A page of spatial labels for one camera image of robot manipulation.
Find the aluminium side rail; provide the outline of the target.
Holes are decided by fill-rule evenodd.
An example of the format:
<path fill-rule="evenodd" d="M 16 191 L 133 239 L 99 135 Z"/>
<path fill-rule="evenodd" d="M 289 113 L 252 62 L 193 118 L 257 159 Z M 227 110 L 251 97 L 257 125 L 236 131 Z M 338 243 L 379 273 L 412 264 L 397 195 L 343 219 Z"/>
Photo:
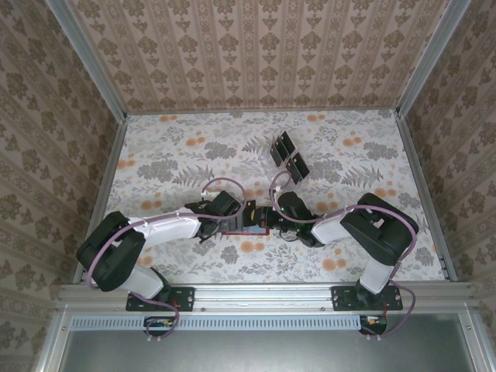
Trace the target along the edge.
<path fill-rule="evenodd" d="M 396 111 L 393 111 L 398 131 L 403 142 L 408 162 L 412 170 L 412 175 L 415 180 L 415 185 L 418 190 L 419 198 L 425 212 L 425 218 L 431 232 L 434 247 L 437 249 L 439 262 L 443 268 L 445 278 L 449 281 L 458 281 L 456 270 L 450 256 L 449 249 L 446 245 L 446 240 L 439 223 L 438 216 L 428 185 L 425 181 L 425 176 L 422 171 L 422 166 L 419 161 L 418 154 L 413 143 L 412 136 L 408 130 L 408 125 L 404 117 L 400 116 Z"/>
<path fill-rule="evenodd" d="M 105 210 L 112 189 L 112 182 L 115 177 L 115 171 L 119 162 L 119 156 L 123 148 L 127 127 L 128 123 L 125 119 L 121 121 L 117 126 L 115 138 L 108 157 L 108 162 L 102 177 L 102 183 L 98 192 L 98 197 L 96 199 L 95 207 L 93 209 L 91 220 L 88 226 L 88 231 L 86 233 L 86 239 L 93 233 L 98 224 L 105 217 Z"/>

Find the aluminium mounting rail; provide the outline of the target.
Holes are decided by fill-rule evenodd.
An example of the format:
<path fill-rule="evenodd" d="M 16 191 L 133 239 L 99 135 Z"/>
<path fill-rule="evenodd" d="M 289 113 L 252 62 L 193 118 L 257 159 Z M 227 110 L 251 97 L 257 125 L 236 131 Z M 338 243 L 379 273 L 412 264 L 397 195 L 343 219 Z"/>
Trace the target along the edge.
<path fill-rule="evenodd" d="M 282 315 L 331 314 L 334 287 L 344 283 L 302 284 L 193 284 L 195 299 L 191 315 Z M 402 282 L 401 297 L 406 313 L 412 303 L 410 289 L 416 296 L 413 313 L 445 314 L 473 312 L 478 308 L 468 283 L 452 281 Z M 83 284 L 64 285 L 60 289 L 55 312 L 82 315 L 123 315 L 127 293 L 93 291 Z"/>

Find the aluminium corner post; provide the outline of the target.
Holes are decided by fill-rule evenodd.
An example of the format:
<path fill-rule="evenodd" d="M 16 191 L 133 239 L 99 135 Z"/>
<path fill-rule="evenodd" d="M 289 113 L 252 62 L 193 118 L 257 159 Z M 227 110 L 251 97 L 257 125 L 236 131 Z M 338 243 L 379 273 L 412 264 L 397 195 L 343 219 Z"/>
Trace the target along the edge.
<path fill-rule="evenodd" d="M 396 112 L 400 118 L 404 118 L 413 106 L 470 3 L 471 0 L 448 1 L 446 9 L 396 105 Z"/>
<path fill-rule="evenodd" d="M 126 120 L 126 109 L 111 80 L 105 73 L 105 68 L 98 59 L 96 49 L 91 45 L 89 38 L 86 37 L 81 27 L 81 23 L 77 21 L 75 14 L 71 10 L 68 0 L 46 0 L 46 3 L 88 71 L 90 78 L 116 122 L 119 125 L 123 124 Z"/>

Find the red card holder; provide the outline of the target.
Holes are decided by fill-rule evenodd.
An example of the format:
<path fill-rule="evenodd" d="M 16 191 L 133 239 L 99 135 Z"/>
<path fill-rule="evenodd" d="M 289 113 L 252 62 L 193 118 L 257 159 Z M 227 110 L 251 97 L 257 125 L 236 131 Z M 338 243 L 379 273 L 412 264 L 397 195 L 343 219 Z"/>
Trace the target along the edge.
<path fill-rule="evenodd" d="M 219 231 L 226 236 L 268 236 L 270 234 L 269 229 L 257 224 L 247 226 L 233 220 L 221 222 Z"/>

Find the aluminium back rail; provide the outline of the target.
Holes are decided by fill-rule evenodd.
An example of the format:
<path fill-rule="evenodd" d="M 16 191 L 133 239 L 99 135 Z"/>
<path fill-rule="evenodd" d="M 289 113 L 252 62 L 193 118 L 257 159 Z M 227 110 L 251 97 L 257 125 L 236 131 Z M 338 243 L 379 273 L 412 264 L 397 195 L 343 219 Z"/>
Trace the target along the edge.
<path fill-rule="evenodd" d="M 248 112 L 347 112 L 347 111 L 380 111 L 387 110 L 396 112 L 395 107 L 307 107 L 307 108 L 214 108 L 195 110 L 162 110 L 162 111 L 128 111 L 125 115 L 189 115 L 189 114 L 238 114 Z"/>

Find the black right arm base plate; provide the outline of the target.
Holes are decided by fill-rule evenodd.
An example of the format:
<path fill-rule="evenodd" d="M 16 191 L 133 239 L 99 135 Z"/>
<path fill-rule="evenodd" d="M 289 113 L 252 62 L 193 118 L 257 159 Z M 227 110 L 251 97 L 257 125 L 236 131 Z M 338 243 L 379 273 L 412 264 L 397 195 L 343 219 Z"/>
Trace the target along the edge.
<path fill-rule="evenodd" d="M 333 309 L 337 312 L 403 309 L 400 291 L 395 286 L 386 286 L 378 294 L 357 285 L 334 286 L 331 295 Z"/>

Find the black compartment tray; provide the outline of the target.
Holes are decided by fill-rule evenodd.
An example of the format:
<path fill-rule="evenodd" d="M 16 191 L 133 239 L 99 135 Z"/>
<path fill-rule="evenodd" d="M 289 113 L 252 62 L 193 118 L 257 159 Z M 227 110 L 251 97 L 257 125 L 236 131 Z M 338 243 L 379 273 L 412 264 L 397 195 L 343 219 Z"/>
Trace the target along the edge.
<path fill-rule="evenodd" d="M 263 150 L 259 155 L 260 165 L 262 166 L 264 173 L 266 174 L 267 178 L 270 181 L 272 181 L 279 172 L 287 171 L 286 164 L 287 164 L 288 160 L 290 158 L 292 158 L 296 153 L 300 153 L 299 149 L 295 145 L 296 148 L 295 148 L 294 152 L 286 159 L 286 161 L 280 167 L 276 167 L 276 165 L 275 165 L 275 163 L 274 163 L 274 161 L 270 155 L 270 148 L 279 137 L 280 137 L 280 135 L 279 136 L 273 136 L 272 139 L 268 143 L 268 148 L 266 150 Z M 292 184 L 292 185 L 296 186 L 296 185 L 299 185 L 303 182 L 303 181 L 301 181 L 298 184 L 294 184 L 292 179 L 291 179 L 290 173 L 289 173 L 288 177 L 289 177 L 289 179 L 287 181 L 288 185 Z"/>

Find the floral table cover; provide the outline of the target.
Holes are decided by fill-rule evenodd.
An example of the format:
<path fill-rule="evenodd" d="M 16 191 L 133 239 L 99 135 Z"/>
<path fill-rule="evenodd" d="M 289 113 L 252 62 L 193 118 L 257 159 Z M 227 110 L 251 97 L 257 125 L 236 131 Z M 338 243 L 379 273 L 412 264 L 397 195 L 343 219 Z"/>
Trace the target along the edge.
<path fill-rule="evenodd" d="M 392 111 L 248 112 L 131 116 L 107 209 L 147 217 L 196 202 L 203 187 L 270 202 L 259 155 L 287 131 L 310 169 L 297 190 L 315 214 L 370 192 L 419 227 L 399 281 L 441 281 L 443 269 Z M 355 281 L 367 253 L 352 239 L 321 248 L 268 236 L 218 235 L 146 248 L 138 262 L 172 283 Z"/>

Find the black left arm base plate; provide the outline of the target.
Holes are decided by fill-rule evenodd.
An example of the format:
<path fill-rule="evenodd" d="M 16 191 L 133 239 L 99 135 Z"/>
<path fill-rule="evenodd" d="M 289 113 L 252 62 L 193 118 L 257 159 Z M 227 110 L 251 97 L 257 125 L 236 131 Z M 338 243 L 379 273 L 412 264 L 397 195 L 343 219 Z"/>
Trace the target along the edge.
<path fill-rule="evenodd" d="M 160 301 L 174 306 L 179 312 L 191 312 L 195 303 L 195 289 L 193 287 L 169 287 L 163 289 L 151 301 Z M 128 312 L 170 312 L 162 305 L 154 305 L 129 294 L 126 301 Z"/>

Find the aluminium frame bar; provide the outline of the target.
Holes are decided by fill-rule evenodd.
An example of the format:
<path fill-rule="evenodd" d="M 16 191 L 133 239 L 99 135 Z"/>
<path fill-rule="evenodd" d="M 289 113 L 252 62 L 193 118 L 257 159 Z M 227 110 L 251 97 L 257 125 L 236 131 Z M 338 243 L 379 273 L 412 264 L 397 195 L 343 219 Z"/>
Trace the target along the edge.
<path fill-rule="evenodd" d="M 35 372 L 59 372 L 70 335 L 71 319 L 67 312 L 53 315 Z"/>
<path fill-rule="evenodd" d="M 466 310 L 459 314 L 459 320 L 474 372 L 491 372 L 480 328 L 477 326 L 474 316 Z"/>

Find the grey metal sheet panel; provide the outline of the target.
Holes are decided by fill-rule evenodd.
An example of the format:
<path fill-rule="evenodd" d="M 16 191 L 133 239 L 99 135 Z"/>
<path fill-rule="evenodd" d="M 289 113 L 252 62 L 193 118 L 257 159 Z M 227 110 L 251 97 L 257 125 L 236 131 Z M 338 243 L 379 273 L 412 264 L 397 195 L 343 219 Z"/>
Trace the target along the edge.
<path fill-rule="evenodd" d="M 75 332 L 60 372 L 475 372 L 456 332 L 368 340 L 357 332 Z"/>

